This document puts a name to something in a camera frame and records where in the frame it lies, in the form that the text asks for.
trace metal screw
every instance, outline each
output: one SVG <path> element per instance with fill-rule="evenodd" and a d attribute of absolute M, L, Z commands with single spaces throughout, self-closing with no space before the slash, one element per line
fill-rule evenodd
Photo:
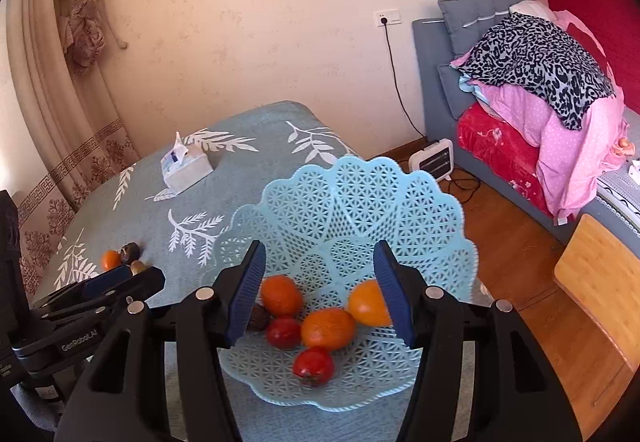
<path fill-rule="evenodd" d="M 495 308 L 497 308 L 500 312 L 511 312 L 513 310 L 513 305 L 510 301 L 499 299 L 495 302 Z"/>
<path fill-rule="evenodd" d="M 427 287 L 424 293 L 431 299 L 440 299 L 444 296 L 444 291 L 440 287 Z"/>
<path fill-rule="evenodd" d="M 145 310 L 145 304 L 142 301 L 134 301 L 127 307 L 129 314 L 139 314 Z"/>
<path fill-rule="evenodd" d="M 206 299 L 211 299 L 214 294 L 215 292 L 211 287 L 200 287 L 196 291 L 196 298 L 198 298 L 201 301 L 204 301 Z"/>

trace curtain tieback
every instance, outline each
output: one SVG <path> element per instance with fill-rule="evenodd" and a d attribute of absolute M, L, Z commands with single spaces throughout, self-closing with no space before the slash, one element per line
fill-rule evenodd
<path fill-rule="evenodd" d="M 81 76 L 104 48 L 100 13 L 95 0 L 76 0 L 69 16 L 60 19 L 60 38 L 69 53 L 73 71 Z"/>

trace tissue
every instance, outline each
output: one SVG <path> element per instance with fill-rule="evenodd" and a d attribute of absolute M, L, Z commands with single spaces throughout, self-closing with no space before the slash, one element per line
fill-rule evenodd
<path fill-rule="evenodd" d="M 164 183 L 176 195 L 213 172 L 207 154 L 199 146 L 184 146 L 178 132 L 174 147 L 161 159 L 160 168 Z"/>
<path fill-rule="evenodd" d="M 636 184 L 640 185 L 640 161 L 631 161 L 629 177 L 631 177 Z"/>

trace tissue box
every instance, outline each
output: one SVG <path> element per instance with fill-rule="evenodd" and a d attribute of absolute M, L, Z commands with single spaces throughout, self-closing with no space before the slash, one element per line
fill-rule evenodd
<path fill-rule="evenodd" d="M 168 152 L 162 158 L 161 167 L 164 183 L 177 195 L 213 172 L 207 154 L 196 145 L 187 147 L 181 161 L 174 150 Z"/>

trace power cord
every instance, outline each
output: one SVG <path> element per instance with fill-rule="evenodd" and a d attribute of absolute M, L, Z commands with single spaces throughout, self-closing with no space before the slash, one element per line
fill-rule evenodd
<path fill-rule="evenodd" d="M 398 88 L 398 77 L 396 77 L 396 65 L 394 64 L 394 55 L 393 52 L 391 52 L 391 42 L 389 42 L 389 31 L 386 28 L 386 25 L 388 23 L 388 20 L 383 16 L 382 18 L 380 18 L 380 23 L 382 25 L 385 26 L 385 37 L 386 37 L 386 46 L 389 49 L 389 59 L 391 60 L 391 71 L 394 73 L 394 86 L 396 87 L 396 94 L 398 94 L 398 101 L 400 101 L 400 106 L 402 107 L 402 112 L 404 112 L 404 115 L 406 115 L 406 118 L 409 120 L 409 123 L 411 124 L 412 127 L 414 127 L 414 130 L 416 132 L 418 132 L 420 134 L 421 137 L 424 138 L 425 141 L 427 141 L 429 143 L 429 140 L 427 139 L 427 136 L 424 135 L 424 133 L 420 132 L 420 130 L 417 129 L 417 127 L 414 125 L 414 122 L 411 120 L 411 117 L 409 116 L 409 113 L 406 111 L 406 108 L 404 108 L 404 103 L 402 102 L 402 98 L 400 96 L 400 90 Z M 406 159 L 401 159 L 401 161 L 397 161 L 398 164 L 401 164 L 402 162 L 408 162 L 409 158 Z M 451 180 L 449 181 L 449 185 L 447 186 L 447 193 L 451 194 L 451 184 L 453 183 L 453 185 L 462 190 L 462 191 L 470 191 L 471 194 L 465 199 L 465 200 L 458 200 L 461 204 L 466 204 L 467 202 L 469 202 L 474 194 L 476 193 L 476 191 L 478 191 L 478 189 L 480 189 L 481 186 L 481 181 L 478 177 L 476 177 L 475 175 L 473 175 L 472 173 L 469 173 L 468 171 L 465 172 L 467 175 L 470 175 L 471 177 L 464 177 L 464 178 L 453 178 L 451 177 Z M 464 186 L 460 186 L 460 182 L 466 182 L 466 181 L 474 181 L 476 184 L 473 187 L 464 187 Z"/>
<path fill-rule="evenodd" d="M 476 175 L 466 172 L 468 175 L 471 175 L 471 177 L 465 177 L 465 178 L 453 178 L 451 177 L 451 180 L 449 181 L 449 186 L 447 188 L 447 193 L 451 194 L 451 184 L 453 183 L 453 185 L 458 188 L 461 189 L 462 191 L 470 191 L 471 194 L 464 200 L 460 200 L 458 199 L 458 201 L 461 204 L 466 204 L 467 202 L 469 202 L 474 194 L 476 193 L 476 191 L 478 191 L 480 189 L 480 186 L 482 185 L 482 183 L 480 182 L 480 179 L 478 177 L 476 177 Z M 474 181 L 476 184 L 473 187 L 464 187 L 464 186 L 460 186 L 459 182 L 465 182 L 465 181 L 469 181 L 472 180 Z"/>
<path fill-rule="evenodd" d="M 404 103 L 402 103 L 402 98 L 400 96 L 400 90 L 398 89 L 398 77 L 396 77 L 396 66 L 394 65 L 394 55 L 391 52 L 391 42 L 389 42 L 389 31 L 386 28 L 388 20 L 383 16 L 382 18 L 380 18 L 380 23 L 385 26 L 386 46 L 389 49 L 389 58 L 391 59 L 391 71 L 394 73 L 394 85 L 396 87 L 396 93 L 398 94 L 398 101 L 400 101 L 400 106 L 402 107 L 402 112 L 404 112 L 404 115 L 406 115 L 406 118 L 409 120 L 409 123 L 411 123 L 411 126 L 414 127 L 414 130 L 418 132 L 421 137 L 427 140 L 427 136 L 424 135 L 424 133 L 420 132 L 420 130 L 418 130 L 415 127 L 414 122 L 411 120 L 411 117 L 409 117 L 409 113 L 406 111 L 406 108 L 404 108 Z"/>

